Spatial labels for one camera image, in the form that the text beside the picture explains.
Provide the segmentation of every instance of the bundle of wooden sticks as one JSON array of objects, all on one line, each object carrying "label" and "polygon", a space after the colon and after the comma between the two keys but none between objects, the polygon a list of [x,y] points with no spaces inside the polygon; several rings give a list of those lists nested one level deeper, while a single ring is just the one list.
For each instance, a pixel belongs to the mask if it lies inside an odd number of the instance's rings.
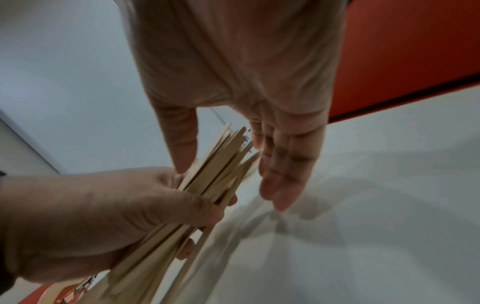
[{"label": "bundle of wooden sticks", "polygon": [[[201,195],[212,203],[221,199],[219,206],[223,209],[259,157],[256,153],[242,162],[252,149],[252,142],[242,148],[246,129],[242,128],[234,134],[229,130],[230,125],[227,125],[204,159],[195,165],[179,186],[179,190]],[[159,227],[87,292],[79,304],[150,304],[170,264],[195,230],[195,227],[181,224]],[[173,303],[183,279],[212,230],[213,227],[207,227],[203,231],[161,304]]]}]

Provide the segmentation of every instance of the palm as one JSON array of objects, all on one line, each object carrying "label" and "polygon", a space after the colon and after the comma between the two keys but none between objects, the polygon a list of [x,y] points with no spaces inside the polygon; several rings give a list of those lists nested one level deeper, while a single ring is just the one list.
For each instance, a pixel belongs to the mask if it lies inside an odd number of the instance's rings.
[{"label": "palm", "polygon": [[177,170],[196,156],[195,108],[229,105],[263,147],[262,196],[278,209],[293,203],[320,155],[344,7],[339,0],[125,6],[140,76]]}]

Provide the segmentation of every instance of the hand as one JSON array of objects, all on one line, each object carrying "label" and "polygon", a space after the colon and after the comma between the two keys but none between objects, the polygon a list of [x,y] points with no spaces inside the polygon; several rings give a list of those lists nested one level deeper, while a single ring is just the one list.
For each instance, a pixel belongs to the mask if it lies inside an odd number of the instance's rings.
[{"label": "hand", "polygon": [[[0,180],[0,248],[7,269],[38,282],[86,277],[114,266],[162,224],[214,225],[223,210],[176,190],[169,168]],[[179,257],[185,258],[193,242]]]},{"label": "hand", "polygon": [[197,107],[229,105],[263,149],[260,193],[278,210],[320,156],[344,0],[118,1],[146,94],[178,172],[197,153]]}]

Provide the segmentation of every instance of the person's left hand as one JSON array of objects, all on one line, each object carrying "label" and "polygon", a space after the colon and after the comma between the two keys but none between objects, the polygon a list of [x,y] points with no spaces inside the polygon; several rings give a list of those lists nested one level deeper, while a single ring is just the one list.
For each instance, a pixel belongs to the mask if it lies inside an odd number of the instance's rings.
[{"label": "person's left hand", "polygon": [[[177,190],[182,178],[170,168],[3,178],[0,249],[7,269],[44,283],[86,277],[111,269],[162,224],[215,225],[223,210]],[[193,246],[190,240],[178,257]]]}]

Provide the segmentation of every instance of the gray surface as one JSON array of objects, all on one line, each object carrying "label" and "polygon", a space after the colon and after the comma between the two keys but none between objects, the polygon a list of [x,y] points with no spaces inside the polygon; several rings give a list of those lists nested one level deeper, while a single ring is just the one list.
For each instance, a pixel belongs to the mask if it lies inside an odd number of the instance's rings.
[{"label": "gray surface", "polygon": [[253,177],[177,303],[479,303],[479,99],[475,87],[330,125],[285,214]]},{"label": "gray surface", "polygon": [[1,1],[0,117],[60,173],[171,165],[111,0]]}]

